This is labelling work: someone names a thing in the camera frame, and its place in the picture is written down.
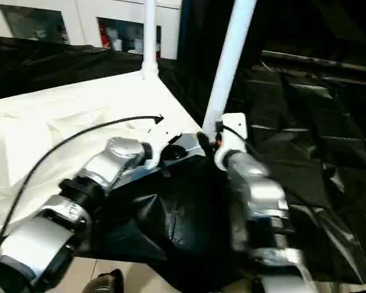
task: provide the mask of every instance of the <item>floor tile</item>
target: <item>floor tile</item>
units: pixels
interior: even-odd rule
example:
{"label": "floor tile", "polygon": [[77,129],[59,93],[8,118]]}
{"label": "floor tile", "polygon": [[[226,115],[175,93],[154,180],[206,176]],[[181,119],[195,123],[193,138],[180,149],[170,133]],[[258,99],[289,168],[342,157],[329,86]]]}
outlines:
{"label": "floor tile", "polygon": [[75,258],[61,283],[48,293],[81,293],[91,280],[95,264],[96,259]]}
{"label": "floor tile", "polygon": [[92,278],[114,269],[123,272],[125,293],[179,293],[146,264],[99,259]]}
{"label": "floor tile", "polygon": [[315,282],[315,285],[319,293],[332,293],[330,282]]}

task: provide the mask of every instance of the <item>metal bracket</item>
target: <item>metal bracket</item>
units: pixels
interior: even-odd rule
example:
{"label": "metal bracket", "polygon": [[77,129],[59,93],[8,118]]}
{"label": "metal bracket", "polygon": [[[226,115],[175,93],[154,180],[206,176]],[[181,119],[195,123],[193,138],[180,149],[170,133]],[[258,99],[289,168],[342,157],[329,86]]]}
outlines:
{"label": "metal bracket", "polygon": [[175,137],[182,135],[182,129],[171,120],[163,119],[156,124],[148,133],[145,140],[151,146],[152,158],[145,161],[145,169],[156,168],[160,162],[161,152]]}
{"label": "metal bracket", "polygon": [[[222,122],[240,134],[244,139],[247,138],[246,121],[244,113],[227,113],[222,116]],[[223,160],[226,154],[231,150],[246,153],[244,142],[234,133],[224,129],[222,132],[222,143],[214,155],[215,165],[222,171],[227,171]]]}

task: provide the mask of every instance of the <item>black cable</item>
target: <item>black cable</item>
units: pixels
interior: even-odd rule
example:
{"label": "black cable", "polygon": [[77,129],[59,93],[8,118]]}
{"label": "black cable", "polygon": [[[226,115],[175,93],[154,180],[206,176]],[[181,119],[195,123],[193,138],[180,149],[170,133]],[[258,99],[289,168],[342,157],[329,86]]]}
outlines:
{"label": "black cable", "polygon": [[20,189],[15,197],[15,199],[13,200],[12,206],[10,208],[10,211],[7,215],[7,217],[5,218],[4,224],[0,230],[0,246],[1,246],[1,242],[2,242],[2,238],[5,235],[5,232],[7,230],[8,224],[11,220],[12,214],[15,212],[16,206],[18,205],[20,198],[22,196],[22,194],[24,193],[24,191],[26,190],[26,187],[30,181],[30,179],[32,178],[32,176],[34,175],[35,171],[37,170],[37,168],[42,164],[42,162],[48,157],[50,156],[55,150],[57,150],[58,148],[62,147],[64,144],[70,142],[71,140],[75,139],[76,137],[79,137],[85,133],[94,131],[96,129],[99,128],[103,128],[109,125],[113,125],[113,124],[117,124],[117,123],[122,123],[122,122],[126,122],[126,121],[131,121],[131,120],[140,120],[140,119],[153,119],[156,123],[160,122],[161,120],[163,120],[163,117],[158,117],[158,116],[137,116],[137,117],[127,117],[127,118],[122,118],[122,119],[118,119],[118,120],[113,120],[110,122],[106,122],[106,123],[102,123],[96,126],[92,126],[89,127],[85,130],[82,130],[74,135],[72,135],[71,137],[63,140],[62,142],[58,143],[55,147],[51,148],[35,165],[34,167],[32,167],[31,171],[27,174],[26,179],[23,181],[22,185],[20,186]]}

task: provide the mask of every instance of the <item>black plastic sheet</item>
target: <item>black plastic sheet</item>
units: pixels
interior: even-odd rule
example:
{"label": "black plastic sheet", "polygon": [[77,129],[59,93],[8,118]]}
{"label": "black plastic sheet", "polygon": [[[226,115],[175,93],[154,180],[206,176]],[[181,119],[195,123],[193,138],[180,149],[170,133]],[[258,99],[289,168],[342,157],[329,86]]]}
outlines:
{"label": "black plastic sheet", "polygon": [[[0,38],[0,98],[139,70],[141,62],[87,46]],[[167,60],[159,67],[201,124],[214,74]],[[241,69],[227,112],[246,114],[250,141],[284,186],[314,278],[366,283],[366,86]],[[205,157],[170,173],[115,190],[82,255],[150,263],[182,292],[254,275],[225,174]]]}

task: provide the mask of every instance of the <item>crumpled black plastic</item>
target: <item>crumpled black plastic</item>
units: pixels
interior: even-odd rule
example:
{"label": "crumpled black plastic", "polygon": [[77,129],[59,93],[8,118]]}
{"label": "crumpled black plastic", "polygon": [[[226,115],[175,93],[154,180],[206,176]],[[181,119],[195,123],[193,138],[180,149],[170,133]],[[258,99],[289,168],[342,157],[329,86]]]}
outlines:
{"label": "crumpled black plastic", "polygon": [[[0,38],[0,98],[139,70],[141,61]],[[159,67],[201,124],[214,74],[168,60]],[[314,278],[366,283],[366,86],[239,69],[226,111],[246,114],[249,141],[286,191]],[[254,274],[225,174],[206,157],[170,173],[115,190],[99,211],[92,250],[81,255],[147,262],[182,292]]]}

